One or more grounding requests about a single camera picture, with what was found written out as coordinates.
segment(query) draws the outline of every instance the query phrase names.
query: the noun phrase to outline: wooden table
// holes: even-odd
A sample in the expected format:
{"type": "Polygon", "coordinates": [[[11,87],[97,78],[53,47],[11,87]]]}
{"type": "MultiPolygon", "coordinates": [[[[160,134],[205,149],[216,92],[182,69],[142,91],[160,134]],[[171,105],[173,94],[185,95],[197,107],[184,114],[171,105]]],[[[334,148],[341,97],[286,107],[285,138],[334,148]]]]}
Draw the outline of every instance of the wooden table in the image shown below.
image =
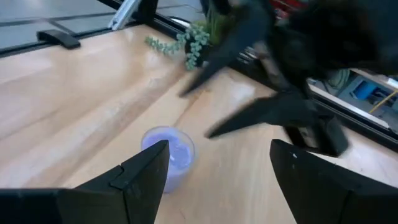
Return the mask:
{"type": "MultiPolygon", "coordinates": [[[[177,93],[194,72],[183,54],[143,44],[146,27],[0,59],[0,187],[75,187],[139,152],[154,126],[175,126],[197,159],[180,188],[164,195],[156,223],[295,223],[269,160],[266,124],[210,141],[211,125],[272,90],[224,69],[188,98],[177,93]]],[[[328,160],[398,187],[398,155],[350,130],[351,149],[328,160]]]]}

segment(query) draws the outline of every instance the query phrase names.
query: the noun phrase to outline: blue object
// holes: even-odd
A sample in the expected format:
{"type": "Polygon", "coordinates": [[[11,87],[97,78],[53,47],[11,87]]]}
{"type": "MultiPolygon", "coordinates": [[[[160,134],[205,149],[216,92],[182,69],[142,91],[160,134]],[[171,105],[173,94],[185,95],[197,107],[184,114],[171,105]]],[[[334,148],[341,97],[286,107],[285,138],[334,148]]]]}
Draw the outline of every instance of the blue object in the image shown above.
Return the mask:
{"type": "Polygon", "coordinates": [[[377,88],[373,83],[362,81],[353,91],[354,96],[359,100],[366,100],[370,94],[377,88]]]}

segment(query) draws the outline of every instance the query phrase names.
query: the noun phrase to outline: purple liquid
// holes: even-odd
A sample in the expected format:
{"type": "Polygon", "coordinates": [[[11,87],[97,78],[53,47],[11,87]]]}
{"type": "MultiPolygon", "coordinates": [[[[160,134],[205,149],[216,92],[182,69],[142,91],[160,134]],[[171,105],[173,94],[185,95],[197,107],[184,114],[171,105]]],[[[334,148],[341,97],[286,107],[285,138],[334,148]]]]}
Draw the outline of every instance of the purple liquid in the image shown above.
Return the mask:
{"type": "Polygon", "coordinates": [[[165,193],[177,188],[193,162],[193,153],[190,146],[178,138],[178,132],[173,129],[162,133],[149,134],[142,141],[142,148],[146,149],[160,140],[169,140],[169,171],[167,173],[165,193]]]}

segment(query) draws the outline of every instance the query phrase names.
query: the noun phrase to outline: floor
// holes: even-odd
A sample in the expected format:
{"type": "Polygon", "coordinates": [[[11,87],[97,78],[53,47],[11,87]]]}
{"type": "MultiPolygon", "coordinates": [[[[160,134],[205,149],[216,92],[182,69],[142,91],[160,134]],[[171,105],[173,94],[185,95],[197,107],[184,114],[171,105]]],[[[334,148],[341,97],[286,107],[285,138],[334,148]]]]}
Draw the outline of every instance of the floor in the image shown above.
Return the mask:
{"type": "MultiPolygon", "coordinates": [[[[158,12],[188,21],[204,20],[199,0],[159,0],[158,12]]],[[[114,9],[96,0],[2,0],[0,50],[36,42],[36,32],[79,33],[108,25],[114,9]]]]}

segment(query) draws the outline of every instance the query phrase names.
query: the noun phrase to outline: cup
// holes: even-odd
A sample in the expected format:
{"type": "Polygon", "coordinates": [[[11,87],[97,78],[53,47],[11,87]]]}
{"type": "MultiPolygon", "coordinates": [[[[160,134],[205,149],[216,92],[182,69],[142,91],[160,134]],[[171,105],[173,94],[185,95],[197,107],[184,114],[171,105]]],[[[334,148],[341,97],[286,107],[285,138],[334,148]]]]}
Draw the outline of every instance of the cup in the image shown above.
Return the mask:
{"type": "Polygon", "coordinates": [[[164,193],[173,192],[190,170],[195,160],[195,146],[189,136],[173,127],[160,126],[147,131],[141,141],[141,150],[161,141],[169,141],[169,171],[164,193]]]}

